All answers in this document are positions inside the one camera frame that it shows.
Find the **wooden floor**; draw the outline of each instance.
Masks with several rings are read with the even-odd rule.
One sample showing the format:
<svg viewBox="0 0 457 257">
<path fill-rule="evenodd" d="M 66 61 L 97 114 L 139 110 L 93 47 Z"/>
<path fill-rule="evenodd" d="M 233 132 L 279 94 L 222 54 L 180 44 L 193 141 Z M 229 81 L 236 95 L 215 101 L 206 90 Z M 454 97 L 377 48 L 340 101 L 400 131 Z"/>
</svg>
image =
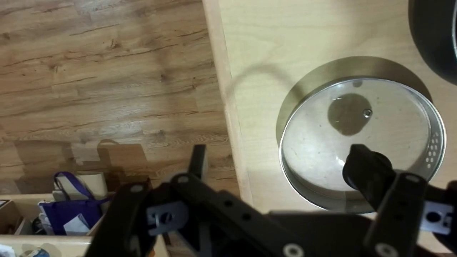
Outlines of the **wooden floor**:
<svg viewBox="0 0 457 257">
<path fill-rule="evenodd" d="M 237 194 L 200 0 L 3 0 L 0 22 L 0 192 L 59 170 L 157 184 L 203 142 Z"/>
</svg>

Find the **light wood countertop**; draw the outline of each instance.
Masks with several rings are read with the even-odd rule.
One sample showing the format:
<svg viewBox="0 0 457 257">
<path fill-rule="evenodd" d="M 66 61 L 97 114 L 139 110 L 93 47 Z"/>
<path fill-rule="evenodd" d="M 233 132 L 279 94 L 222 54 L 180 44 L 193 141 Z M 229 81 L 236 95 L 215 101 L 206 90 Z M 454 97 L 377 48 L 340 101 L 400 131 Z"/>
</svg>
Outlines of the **light wood countertop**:
<svg viewBox="0 0 457 257">
<path fill-rule="evenodd" d="M 276 125 L 282 104 L 303 75 L 352 55 L 410 68 L 427 85 L 447 128 L 447 152 L 432 184 L 457 178 L 457 85 L 422 60 L 409 27 L 409 1 L 206 0 L 242 197 L 259 209 L 320 209 L 287 182 Z M 422 242 L 444 248 L 432 237 Z"/>
</svg>

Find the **black object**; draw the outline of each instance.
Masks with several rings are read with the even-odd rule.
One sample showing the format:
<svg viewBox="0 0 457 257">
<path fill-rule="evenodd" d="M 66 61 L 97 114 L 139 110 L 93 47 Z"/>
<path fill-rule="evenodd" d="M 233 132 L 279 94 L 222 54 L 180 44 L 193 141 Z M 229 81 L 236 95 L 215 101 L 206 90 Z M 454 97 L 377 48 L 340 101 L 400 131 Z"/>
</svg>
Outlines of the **black object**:
<svg viewBox="0 0 457 257">
<path fill-rule="evenodd" d="M 192 162 L 203 162 L 196 147 Z M 457 189 L 430 187 L 422 177 L 392 174 L 390 161 L 353 145 L 345 178 L 377 209 L 356 214 L 262 214 L 226 191 L 215 191 L 190 165 L 159 188 L 129 184 L 116 194 L 86 255 L 147 255 L 156 235 L 177 231 L 197 255 L 433 255 L 416 244 L 420 225 L 456 252 Z"/>
<path fill-rule="evenodd" d="M 457 0 L 410 0 L 414 42 L 433 71 L 457 84 Z"/>
</svg>

